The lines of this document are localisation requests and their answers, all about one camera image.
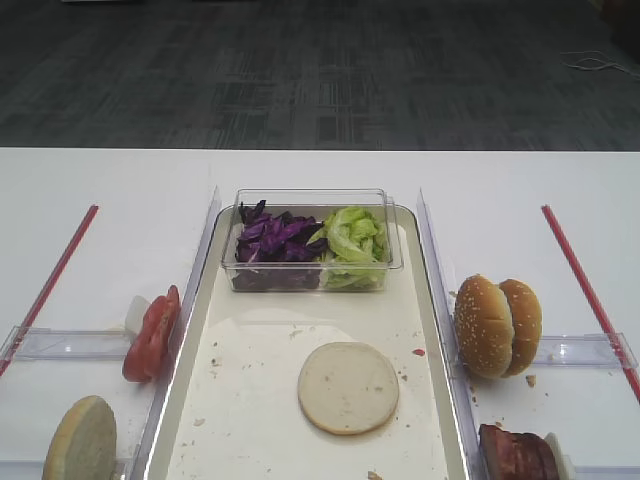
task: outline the lettuce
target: lettuce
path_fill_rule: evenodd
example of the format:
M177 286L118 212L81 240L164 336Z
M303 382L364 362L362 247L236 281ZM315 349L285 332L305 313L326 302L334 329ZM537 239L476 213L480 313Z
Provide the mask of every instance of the lettuce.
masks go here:
M389 246L384 224L363 207L335 211L310 239L328 240L322 261L331 263L376 264L388 261ZM322 283L329 289L375 289L384 281L384 269L327 269Z

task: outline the red tomato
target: red tomato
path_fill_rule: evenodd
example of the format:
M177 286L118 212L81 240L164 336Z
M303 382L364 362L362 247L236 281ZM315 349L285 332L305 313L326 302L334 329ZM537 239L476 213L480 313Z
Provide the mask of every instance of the red tomato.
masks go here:
M145 383L162 371L169 350L169 335L180 313L180 296L175 285L167 295L156 298L142 320L142 330L127 352L122 375L130 382Z

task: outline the gray carpet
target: gray carpet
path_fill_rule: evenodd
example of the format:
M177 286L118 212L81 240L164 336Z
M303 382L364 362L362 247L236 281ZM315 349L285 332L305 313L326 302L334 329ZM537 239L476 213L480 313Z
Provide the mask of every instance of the gray carpet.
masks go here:
M0 146L640 150L640 82L560 63L633 65L609 35L586 0L0 0Z

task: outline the white wire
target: white wire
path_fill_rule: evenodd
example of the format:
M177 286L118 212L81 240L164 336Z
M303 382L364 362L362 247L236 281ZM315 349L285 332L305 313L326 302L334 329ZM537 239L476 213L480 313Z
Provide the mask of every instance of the white wire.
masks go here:
M616 62L615 60L613 60L612 58L606 56L604 53L602 53L599 50L585 50L584 52L561 52L560 55L590 55L590 54L597 54L597 55L601 55L602 57L604 57L604 59L606 60L602 60L602 58L595 58L595 57L582 57L579 60L576 60L574 63L567 63L564 60L562 61L562 64L566 67L569 68L573 68L576 70L582 70L584 72L597 72L600 70L606 70L608 68L613 68L614 70L619 70L621 72L626 73L627 75L629 75L631 78L633 78L634 80L640 80L640 73L635 73L632 72L631 70L629 70L627 67L625 67L624 65L620 65L618 62ZM595 63L595 65L585 65L586 62L592 62Z

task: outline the plastic bin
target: plastic bin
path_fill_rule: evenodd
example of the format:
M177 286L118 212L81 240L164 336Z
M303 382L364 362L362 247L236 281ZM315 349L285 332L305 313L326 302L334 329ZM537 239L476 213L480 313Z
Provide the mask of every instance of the plastic bin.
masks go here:
M255 207L266 201L264 213L273 217L285 212L294 217L314 217L323 222L336 210L363 207L384 229L384 255L381 261L351 263L311 262L240 262L237 259L238 237L244 229L240 215L242 205ZM222 267L234 291L310 291L371 292L383 290L390 270L402 268L402 252L393 200L379 189L355 190L240 190L225 241Z

